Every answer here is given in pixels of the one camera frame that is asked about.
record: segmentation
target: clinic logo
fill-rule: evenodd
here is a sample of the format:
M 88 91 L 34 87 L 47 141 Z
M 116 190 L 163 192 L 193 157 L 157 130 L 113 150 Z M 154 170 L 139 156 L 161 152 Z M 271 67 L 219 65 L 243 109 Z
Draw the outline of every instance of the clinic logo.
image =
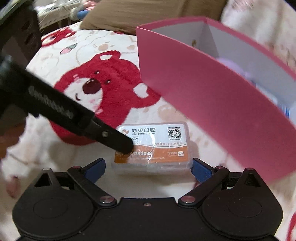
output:
M 129 133 L 129 131 L 127 131 L 126 129 L 122 130 L 122 134 L 127 135 Z

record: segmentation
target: bed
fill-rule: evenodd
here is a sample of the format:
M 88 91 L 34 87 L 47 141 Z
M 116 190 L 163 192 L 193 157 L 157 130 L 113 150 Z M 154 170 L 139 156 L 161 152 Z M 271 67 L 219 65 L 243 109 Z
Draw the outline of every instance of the bed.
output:
M 263 44 L 296 71 L 296 12 L 282 0 L 229 0 L 221 18 L 223 24 L 240 31 Z M 104 104 L 103 89 L 91 73 L 98 71 L 94 60 L 124 59 L 130 66 L 139 68 L 136 36 L 106 30 L 81 30 L 80 23 L 59 29 L 43 36 L 42 47 L 27 69 L 83 104 L 116 127 L 121 123 L 159 123 L 185 121 L 189 126 L 193 155 L 211 166 L 223 165 L 233 172 L 244 167 L 216 143 L 195 123 L 167 103 L 152 94 L 140 79 L 132 83 L 117 83 L 118 96 L 135 95 L 134 105 Z M 120 87 L 129 85 L 130 91 Z M 114 111 L 112 121 L 104 113 Z M 191 190 L 196 181 L 190 173 L 180 176 L 119 176 L 111 168 L 114 151 L 100 143 L 91 143 L 62 130 L 47 119 L 29 116 L 20 143 L 9 149 L 2 160 L 3 177 L 8 182 L 13 177 L 20 180 L 21 191 L 32 181 L 41 168 L 65 171 L 75 165 L 85 166 L 98 157 L 106 160 L 105 175 L 96 183 L 115 198 L 170 197 L 178 199 Z M 269 184 L 282 205 L 283 221 L 276 234 L 281 241 L 295 241 L 296 233 L 296 173 Z M 0 187 L 0 239 L 12 241 L 18 232 L 12 222 L 11 210 L 16 202 Z

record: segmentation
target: bear face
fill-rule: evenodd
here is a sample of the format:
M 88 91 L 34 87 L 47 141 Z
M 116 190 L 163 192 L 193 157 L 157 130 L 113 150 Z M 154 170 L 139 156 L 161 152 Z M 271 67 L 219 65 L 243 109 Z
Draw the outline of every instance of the bear face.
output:
M 61 28 L 61 29 L 47 35 L 46 37 L 42 38 L 41 39 L 42 47 L 53 45 L 53 44 L 59 42 L 60 40 L 62 40 L 63 38 L 70 37 L 70 36 L 74 35 L 75 33 L 76 32 L 72 31 L 69 27 Z
M 147 88 L 145 98 L 135 93 L 142 84 L 138 68 L 128 60 L 120 59 L 120 52 L 107 51 L 95 55 L 80 67 L 65 73 L 54 88 L 92 110 L 109 126 L 121 125 L 131 108 L 148 107 L 159 101 L 160 96 Z M 66 143 L 85 145 L 94 142 L 78 137 L 51 123 L 53 130 Z

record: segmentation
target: orange label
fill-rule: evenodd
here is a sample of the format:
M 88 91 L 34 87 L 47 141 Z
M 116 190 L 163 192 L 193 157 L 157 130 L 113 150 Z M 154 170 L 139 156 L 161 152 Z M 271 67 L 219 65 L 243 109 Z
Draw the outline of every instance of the orange label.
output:
M 115 163 L 167 163 L 167 162 L 184 162 L 188 161 L 187 146 L 174 148 L 158 148 L 142 145 L 135 145 L 134 151 L 124 155 L 116 152 Z

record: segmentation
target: pink box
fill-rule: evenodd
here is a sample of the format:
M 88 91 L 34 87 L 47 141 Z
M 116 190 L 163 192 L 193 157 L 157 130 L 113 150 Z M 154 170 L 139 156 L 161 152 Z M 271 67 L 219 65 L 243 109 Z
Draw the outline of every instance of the pink box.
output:
M 235 62 L 245 77 L 293 108 L 296 75 L 281 60 L 245 35 L 205 17 L 145 24 L 136 33 L 146 85 L 265 181 L 296 169 L 292 122 L 249 80 L 226 67 L 228 60 Z

